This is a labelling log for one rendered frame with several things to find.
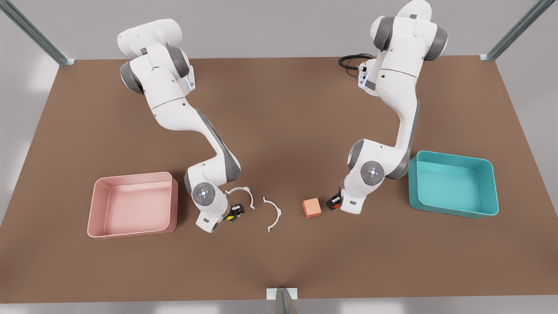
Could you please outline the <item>pink storage box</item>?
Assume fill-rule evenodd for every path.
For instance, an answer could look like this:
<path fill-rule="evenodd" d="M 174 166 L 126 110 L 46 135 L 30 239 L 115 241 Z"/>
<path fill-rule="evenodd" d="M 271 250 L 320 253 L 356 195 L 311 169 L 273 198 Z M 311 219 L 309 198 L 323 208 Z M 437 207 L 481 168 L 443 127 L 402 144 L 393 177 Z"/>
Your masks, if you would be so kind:
<path fill-rule="evenodd" d="M 168 172 L 102 177 L 92 192 L 87 234 L 116 239 L 173 232 L 178 193 Z"/>

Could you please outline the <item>blue storage box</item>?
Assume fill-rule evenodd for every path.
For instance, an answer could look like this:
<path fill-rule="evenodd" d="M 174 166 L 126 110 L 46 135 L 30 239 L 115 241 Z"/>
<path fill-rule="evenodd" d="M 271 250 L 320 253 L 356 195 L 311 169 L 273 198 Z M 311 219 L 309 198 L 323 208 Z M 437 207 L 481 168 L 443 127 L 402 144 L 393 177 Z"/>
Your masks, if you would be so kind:
<path fill-rule="evenodd" d="M 493 165 L 486 159 L 422 150 L 407 174 L 414 209 L 469 218 L 500 211 Z"/>

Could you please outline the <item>orange cube block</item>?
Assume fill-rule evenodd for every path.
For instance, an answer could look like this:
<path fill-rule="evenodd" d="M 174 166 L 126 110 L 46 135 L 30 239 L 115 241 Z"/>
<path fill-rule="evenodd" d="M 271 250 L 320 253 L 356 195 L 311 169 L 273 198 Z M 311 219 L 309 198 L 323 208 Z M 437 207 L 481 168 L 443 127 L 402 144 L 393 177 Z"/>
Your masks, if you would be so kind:
<path fill-rule="evenodd" d="M 319 199 L 312 198 L 303 201 L 303 211 L 306 218 L 316 217 L 321 215 L 322 210 L 320 207 Z"/>

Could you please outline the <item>silver frame post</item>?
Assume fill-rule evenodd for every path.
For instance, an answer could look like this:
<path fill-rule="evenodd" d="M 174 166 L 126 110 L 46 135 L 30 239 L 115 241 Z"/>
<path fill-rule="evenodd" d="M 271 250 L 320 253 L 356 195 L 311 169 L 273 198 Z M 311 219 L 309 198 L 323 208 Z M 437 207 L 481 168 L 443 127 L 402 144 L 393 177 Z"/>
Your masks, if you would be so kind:
<path fill-rule="evenodd" d="M 0 10 L 4 12 L 34 43 L 36 43 L 59 66 L 75 64 L 75 59 L 69 59 L 10 0 L 0 0 Z"/>
<path fill-rule="evenodd" d="M 556 0 L 537 0 L 535 4 L 512 26 L 508 32 L 486 54 L 482 61 L 497 60 Z"/>
<path fill-rule="evenodd" d="M 266 299 L 274 300 L 274 314 L 299 314 L 294 303 L 298 299 L 297 288 L 267 288 Z"/>

